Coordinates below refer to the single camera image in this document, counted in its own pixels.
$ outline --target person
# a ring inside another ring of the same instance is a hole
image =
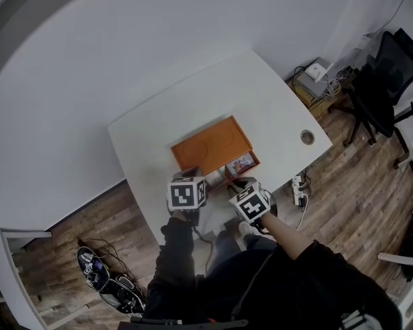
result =
[[[341,254],[271,213],[261,223],[276,242],[241,221],[246,250],[221,231],[216,259],[205,277],[196,278],[191,225],[182,212],[174,212],[161,229],[165,245],[143,317],[183,324],[245,319],[243,329],[340,329],[343,315],[360,311],[384,330],[402,329],[396,305]]]

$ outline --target gray pants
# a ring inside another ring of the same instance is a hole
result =
[[[277,247],[276,242],[256,234],[248,234],[244,237],[246,250],[273,250]],[[208,269],[210,274],[215,267],[225,260],[241,252],[237,241],[227,231],[221,231],[215,241],[217,256]]]

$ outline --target shoe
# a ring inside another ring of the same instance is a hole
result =
[[[225,227],[224,224],[222,224],[218,228],[214,229],[213,233],[217,237],[217,236],[219,236],[219,233],[221,233],[222,231],[226,231],[226,227]]]
[[[241,222],[239,222],[238,228],[239,228],[239,232],[242,238],[244,238],[248,234],[254,234],[253,228],[245,220],[242,220]]]

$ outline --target power strip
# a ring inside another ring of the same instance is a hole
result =
[[[304,193],[301,190],[301,176],[294,176],[290,181],[290,184],[294,194],[294,204],[296,206],[301,206],[300,202],[304,199]]]

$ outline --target photo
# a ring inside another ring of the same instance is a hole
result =
[[[255,162],[250,153],[243,154],[241,157],[226,164],[226,168],[233,177],[237,177],[255,166]]]

